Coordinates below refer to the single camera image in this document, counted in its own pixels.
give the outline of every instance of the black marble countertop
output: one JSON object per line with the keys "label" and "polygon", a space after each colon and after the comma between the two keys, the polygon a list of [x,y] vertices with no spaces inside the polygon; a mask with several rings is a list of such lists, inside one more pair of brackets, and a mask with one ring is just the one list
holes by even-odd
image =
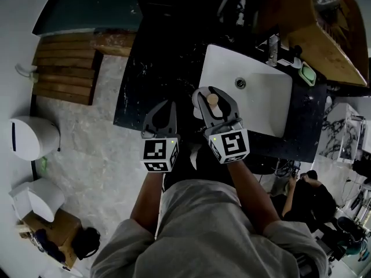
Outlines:
{"label": "black marble countertop", "polygon": [[[245,29],[221,23],[199,24],[144,18],[135,39],[115,112],[114,124],[141,130],[145,115],[162,100],[177,104],[178,133],[196,140],[204,124],[193,117],[191,96],[198,88],[208,44],[265,61]],[[309,87],[292,67],[277,66],[293,79],[291,101],[283,138],[249,131],[252,155],[312,162],[321,133],[326,84]]]}

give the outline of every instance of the sink drain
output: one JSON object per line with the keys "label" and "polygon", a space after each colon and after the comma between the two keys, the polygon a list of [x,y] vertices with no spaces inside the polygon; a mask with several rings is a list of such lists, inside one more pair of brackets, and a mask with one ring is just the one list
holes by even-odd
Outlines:
{"label": "sink drain", "polygon": [[242,77],[237,77],[234,81],[234,84],[236,85],[237,89],[244,89],[246,87],[246,81]]}

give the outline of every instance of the soap dish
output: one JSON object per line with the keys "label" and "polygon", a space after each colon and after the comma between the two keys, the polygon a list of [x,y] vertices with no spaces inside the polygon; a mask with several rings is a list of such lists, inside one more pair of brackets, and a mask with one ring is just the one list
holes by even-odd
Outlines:
{"label": "soap dish", "polygon": [[315,85],[317,75],[315,71],[304,61],[301,64],[301,68],[299,69],[299,75],[309,86]]}

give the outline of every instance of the gray t-shirt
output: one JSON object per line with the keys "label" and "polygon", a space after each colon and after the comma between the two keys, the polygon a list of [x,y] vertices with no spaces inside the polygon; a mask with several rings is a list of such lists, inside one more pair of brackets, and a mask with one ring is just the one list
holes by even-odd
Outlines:
{"label": "gray t-shirt", "polygon": [[207,180],[174,184],[161,198],[157,238],[123,221],[92,278],[327,276],[327,258],[306,224],[277,221],[255,234],[236,190]]}

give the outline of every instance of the black and white marker cube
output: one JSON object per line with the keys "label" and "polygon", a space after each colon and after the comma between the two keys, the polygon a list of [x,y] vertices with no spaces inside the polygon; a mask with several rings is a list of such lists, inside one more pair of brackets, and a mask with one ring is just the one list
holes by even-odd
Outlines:
{"label": "black and white marker cube", "polygon": [[221,164],[242,160],[250,152],[246,129],[211,135],[209,145]]}
{"label": "black and white marker cube", "polygon": [[143,139],[141,162],[148,172],[170,172],[179,153],[178,138]]}

